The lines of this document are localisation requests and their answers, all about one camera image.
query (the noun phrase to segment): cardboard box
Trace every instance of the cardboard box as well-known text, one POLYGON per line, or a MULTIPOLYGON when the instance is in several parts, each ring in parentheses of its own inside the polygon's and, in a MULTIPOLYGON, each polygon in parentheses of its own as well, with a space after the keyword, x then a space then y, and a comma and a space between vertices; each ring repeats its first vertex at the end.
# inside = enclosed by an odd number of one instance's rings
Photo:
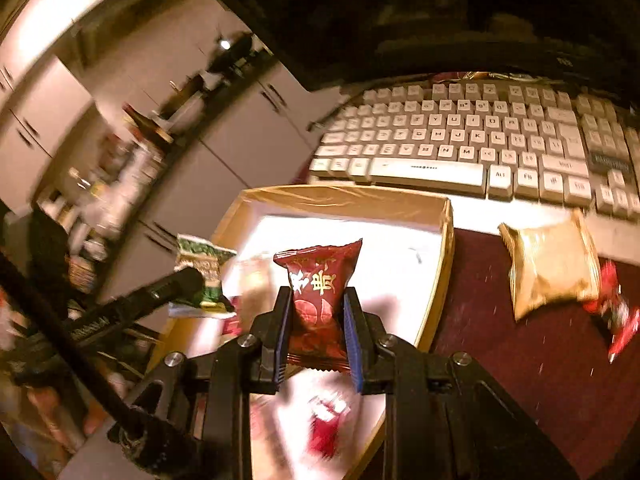
MULTIPOLYGON (((237 259, 241 260, 252 256, 252 251, 341 245, 357 239, 354 236, 359 232, 367 234, 350 285, 356 286, 363 309, 378 314, 376 300, 384 296, 388 309, 381 317, 386 330, 427 351, 440 320, 454 253, 452 208, 445 196, 351 186, 245 190, 220 221, 212 241, 237 250, 237 259), (430 240, 422 245, 426 252, 417 248, 414 254, 409 240, 419 240, 423 235, 424 240, 430 240), (371 269, 379 269, 382 274, 371 269), (420 278, 421 269, 425 269, 424 279, 420 278), (388 293, 382 294, 385 286, 388 293), (373 297, 367 296, 370 288, 375 289, 373 297)), ((284 269, 277 267, 273 273, 277 276, 275 286, 286 284, 284 269)), ((235 264, 225 266, 225 295, 236 293, 236 274, 235 264)), ((217 344, 214 334, 219 324, 219 320, 212 319, 172 320, 152 362, 156 364, 170 351, 182 351, 188 356, 212 351, 217 344)), ((381 398, 363 398, 354 436, 358 441, 356 454, 339 477, 357 478, 383 441, 384 398, 372 397, 381 398)), ((328 477, 336 478, 335 473, 324 476, 328 477)))

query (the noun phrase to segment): snack wrapper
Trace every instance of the snack wrapper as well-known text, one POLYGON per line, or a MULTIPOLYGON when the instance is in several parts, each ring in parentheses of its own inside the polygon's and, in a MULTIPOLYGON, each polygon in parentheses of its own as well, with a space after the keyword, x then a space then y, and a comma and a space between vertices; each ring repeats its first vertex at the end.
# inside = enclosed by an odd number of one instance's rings
POLYGON ((638 332, 640 308, 629 307, 618 283, 616 265, 607 261, 600 270, 600 297, 596 301, 583 303, 582 307, 594 316, 600 316, 612 339, 609 346, 609 363, 623 351, 638 332))
POLYGON ((345 246, 314 246, 277 253, 285 267, 297 315, 293 319, 287 361, 318 370, 347 372, 342 294, 360 254, 362 240, 345 246))
POLYGON ((222 319, 234 316, 231 303, 222 294, 220 269, 237 253, 191 235, 178 234, 177 243, 178 255, 174 270, 185 267, 198 269, 204 277, 204 290, 197 298, 180 298, 170 303, 169 316, 222 319))
POLYGON ((552 301, 597 299, 598 255, 579 209, 559 224, 522 230, 500 224, 498 230, 512 260, 509 281, 516 321, 552 301))

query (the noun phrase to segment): red candy wrapper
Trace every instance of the red candy wrapper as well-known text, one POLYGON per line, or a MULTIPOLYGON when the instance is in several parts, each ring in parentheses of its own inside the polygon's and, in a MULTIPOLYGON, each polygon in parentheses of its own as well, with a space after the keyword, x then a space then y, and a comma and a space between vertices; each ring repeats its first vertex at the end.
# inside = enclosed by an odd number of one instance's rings
POLYGON ((297 316, 289 339, 290 364, 349 371, 344 333, 338 320, 344 287, 353 274, 362 240, 345 246, 282 251, 273 261, 285 267, 297 316))
POLYGON ((640 324, 640 308, 629 307, 622 296, 613 262, 606 262, 600 269, 600 297, 582 306, 590 314, 600 316, 611 332, 609 362, 612 363, 631 341, 640 324))

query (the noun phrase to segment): keyboard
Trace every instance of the keyboard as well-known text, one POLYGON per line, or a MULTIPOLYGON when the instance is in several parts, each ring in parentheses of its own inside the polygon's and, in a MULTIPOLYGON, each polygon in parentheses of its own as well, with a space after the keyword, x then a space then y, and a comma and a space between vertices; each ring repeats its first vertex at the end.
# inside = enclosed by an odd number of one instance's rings
MULTIPOLYGON (((538 84, 461 80, 365 91, 325 126, 309 173, 314 182, 484 199, 453 203, 471 216, 499 211, 492 227, 478 229, 488 232, 513 217, 506 212, 522 219, 542 210, 553 220, 562 218, 558 209, 580 207, 598 229, 640 233, 640 139, 629 111, 538 84)), ((614 248, 611 237, 600 235, 606 255, 640 264, 640 244, 614 248)))

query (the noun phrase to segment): black cable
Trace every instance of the black cable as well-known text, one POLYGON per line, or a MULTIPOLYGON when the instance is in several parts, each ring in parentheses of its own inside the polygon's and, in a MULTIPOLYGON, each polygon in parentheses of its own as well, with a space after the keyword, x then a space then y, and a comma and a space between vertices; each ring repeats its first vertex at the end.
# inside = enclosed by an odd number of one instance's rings
POLYGON ((47 301, 1 252, 0 285, 18 303, 18 306, 29 316, 31 321, 38 326, 105 411, 121 425, 129 439, 140 438, 143 434, 143 427, 137 414, 122 402, 107 380, 78 350, 76 343, 65 331, 47 301))

